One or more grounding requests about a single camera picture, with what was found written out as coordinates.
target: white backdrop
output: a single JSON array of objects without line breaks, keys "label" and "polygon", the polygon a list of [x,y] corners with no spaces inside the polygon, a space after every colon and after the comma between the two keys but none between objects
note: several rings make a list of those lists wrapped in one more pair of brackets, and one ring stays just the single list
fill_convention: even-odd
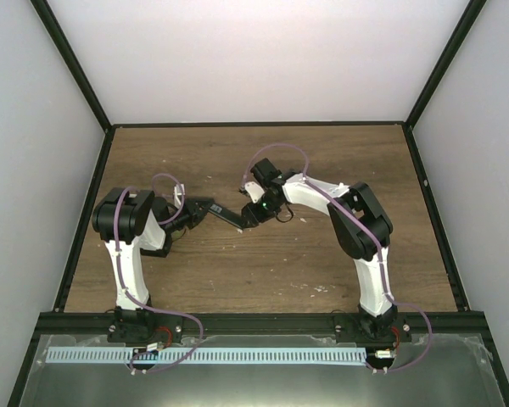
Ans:
[{"label": "white backdrop", "polygon": [[102,140],[31,3],[0,1],[0,406],[53,307]]},{"label": "white backdrop", "polygon": [[415,128],[460,276],[509,379],[509,1],[487,2]]},{"label": "white backdrop", "polygon": [[50,0],[112,123],[404,120],[467,0]]}]

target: black metal frame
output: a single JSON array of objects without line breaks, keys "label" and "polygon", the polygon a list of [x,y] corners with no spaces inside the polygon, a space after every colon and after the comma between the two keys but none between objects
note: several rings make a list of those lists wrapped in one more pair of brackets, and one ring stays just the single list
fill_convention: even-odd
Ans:
[{"label": "black metal frame", "polygon": [[[65,313],[64,307],[74,273],[77,267],[77,261],[81,252],[84,236],[90,222],[92,208],[98,193],[100,181],[111,149],[111,143],[115,135],[115,130],[121,127],[230,127],[230,126],[283,126],[283,125],[400,125],[403,129],[406,143],[411,154],[411,160],[417,173],[419,185],[424,197],[428,214],[432,222],[432,227],[436,240],[438,242],[441,257],[443,259],[447,276],[453,295],[455,297],[456,308],[458,311],[465,312],[444,312],[428,313],[428,317],[433,325],[433,331],[436,333],[478,333],[481,335],[484,345],[493,354],[491,361],[496,378],[500,385],[500,390],[506,405],[509,406],[509,383],[506,379],[506,373],[503,370],[498,352],[490,334],[489,327],[482,312],[470,311],[460,276],[456,269],[456,263],[450,251],[449,242],[445,235],[445,229],[442,225],[434,201],[433,194],[426,177],[426,172],[422,165],[417,145],[412,133],[412,129],[418,122],[423,110],[429,103],[435,89],[443,78],[446,70],[450,66],[459,47],[471,29],[475,19],[483,8],[486,0],[470,0],[464,11],[458,25],[454,29],[445,50],[441,54],[438,63],[435,65],[432,74],[428,78],[426,86],[422,89],[413,110],[406,122],[397,121],[340,121],[340,122],[243,122],[243,123],[192,123],[192,124],[170,124],[170,123],[150,123],[150,124],[118,124],[111,125],[98,101],[98,98],[92,89],[83,69],[77,60],[73,50],[70,47],[59,22],[53,15],[52,9],[46,0],[31,0],[35,10],[39,14],[43,24],[47,28],[49,35],[64,58],[71,74],[75,78],[81,92],[85,96],[89,106],[95,114],[98,122],[105,132],[103,146],[100,151],[96,169],[92,177],[91,185],[88,190],[87,199],[83,205],[81,218],[76,230],[74,242],[70,250],[67,265],[64,270],[63,279],[60,283],[59,292],[54,302],[54,312],[41,313],[36,324],[32,339],[29,343],[25,359],[20,369],[20,373],[15,383],[10,406],[19,405],[22,393],[31,369],[32,361],[36,354],[37,344],[41,335],[48,334],[108,334],[109,326],[112,323],[111,314],[92,314]],[[353,334],[353,330],[336,330],[336,326],[347,326],[357,317],[357,314],[202,314],[197,317],[203,322],[206,334],[226,335],[260,335],[260,334],[312,334],[312,335],[335,335],[339,342],[356,342],[365,346],[373,345],[373,342],[364,337],[358,337]],[[400,323],[407,323],[410,327],[410,334],[425,333],[427,328],[423,319],[418,314],[400,313]],[[183,334],[195,335],[196,326],[190,321],[183,322]]]},{"label": "black metal frame", "polygon": [[[314,335],[335,336],[337,342],[354,342],[367,348],[374,345],[389,345],[384,340],[372,341],[365,337],[358,337],[358,334],[353,330],[347,330],[347,325],[354,324],[357,314],[197,314],[195,316],[204,324],[206,337],[216,335]],[[428,318],[434,333],[480,335],[484,346],[492,353],[493,358],[490,363],[501,395],[506,406],[509,407],[509,383],[484,313],[478,311],[434,312],[428,313]],[[407,333],[408,337],[427,332],[424,320],[417,313],[399,313],[397,321],[399,324],[407,324],[410,327],[410,331]],[[108,335],[109,327],[113,322],[112,314],[41,313],[8,405],[13,407],[20,404],[41,335]],[[190,320],[184,320],[182,334],[197,336],[198,327]]]}]

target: wooden board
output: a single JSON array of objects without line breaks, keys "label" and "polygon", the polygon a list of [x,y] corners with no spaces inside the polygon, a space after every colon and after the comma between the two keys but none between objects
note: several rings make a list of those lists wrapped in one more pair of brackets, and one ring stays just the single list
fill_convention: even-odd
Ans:
[{"label": "wooden board", "polygon": [[[209,196],[239,211],[238,186],[247,163],[273,142],[301,146],[309,174],[320,180],[371,186],[394,223],[389,255],[391,289],[401,302],[428,311],[455,310],[445,269],[405,138],[399,126],[316,126],[118,129],[97,202],[112,188],[150,188],[152,175],[170,172],[187,194]],[[264,156],[283,170],[301,170],[294,150]],[[170,182],[159,184],[170,193]],[[356,311],[358,279],[325,215],[294,207],[295,217],[239,233],[208,215],[173,243],[166,259],[143,258],[153,304],[190,312]],[[105,311],[115,305],[109,254],[89,227],[67,311]]]}]

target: red wire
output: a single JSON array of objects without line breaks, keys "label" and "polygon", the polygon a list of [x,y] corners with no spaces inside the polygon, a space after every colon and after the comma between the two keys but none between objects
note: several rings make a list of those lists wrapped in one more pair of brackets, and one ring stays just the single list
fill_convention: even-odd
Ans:
[{"label": "red wire", "polygon": [[159,326],[155,329],[156,332],[166,332],[168,334],[168,340],[166,341],[165,347],[168,348],[171,345],[171,340],[173,339],[173,335],[167,326]]},{"label": "red wire", "polygon": [[395,348],[396,354],[398,354],[398,347],[400,346],[400,331],[398,331],[398,328],[396,328],[395,326],[391,326],[390,331],[392,331],[392,333],[396,337],[396,346],[394,348]]}]

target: light blue cable tray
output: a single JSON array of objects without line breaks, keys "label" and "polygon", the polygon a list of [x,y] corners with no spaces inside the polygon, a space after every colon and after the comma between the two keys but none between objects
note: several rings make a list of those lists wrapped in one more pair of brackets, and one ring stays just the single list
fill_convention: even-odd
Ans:
[{"label": "light blue cable tray", "polygon": [[[143,355],[136,364],[168,364],[190,348]],[[127,364],[134,348],[49,347],[46,363]],[[364,365],[364,348],[199,348],[185,365]]]}]

